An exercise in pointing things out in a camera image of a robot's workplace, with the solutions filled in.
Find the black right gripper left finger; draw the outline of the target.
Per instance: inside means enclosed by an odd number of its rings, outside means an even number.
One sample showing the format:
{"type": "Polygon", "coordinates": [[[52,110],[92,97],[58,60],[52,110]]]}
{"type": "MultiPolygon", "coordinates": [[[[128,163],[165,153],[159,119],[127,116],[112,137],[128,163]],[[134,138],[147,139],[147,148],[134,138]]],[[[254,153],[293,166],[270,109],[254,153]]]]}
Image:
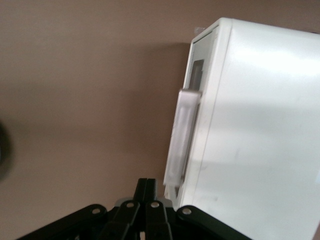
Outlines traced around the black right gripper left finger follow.
{"type": "Polygon", "coordinates": [[[100,240],[139,240],[141,238],[141,225],[144,218],[145,196],[148,180],[138,180],[133,199],[124,201],[110,218],[101,234],[100,240]]]}

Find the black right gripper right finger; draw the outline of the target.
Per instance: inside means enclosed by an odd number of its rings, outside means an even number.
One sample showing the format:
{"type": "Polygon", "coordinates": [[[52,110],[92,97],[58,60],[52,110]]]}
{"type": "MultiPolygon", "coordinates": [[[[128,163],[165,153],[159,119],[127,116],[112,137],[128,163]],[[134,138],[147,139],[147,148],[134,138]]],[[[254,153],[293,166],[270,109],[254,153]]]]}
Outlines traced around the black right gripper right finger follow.
{"type": "Polygon", "coordinates": [[[145,200],[145,239],[172,240],[172,231],[168,223],[164,204],[157,200],[157,181],[146,180],[145,200]]]}

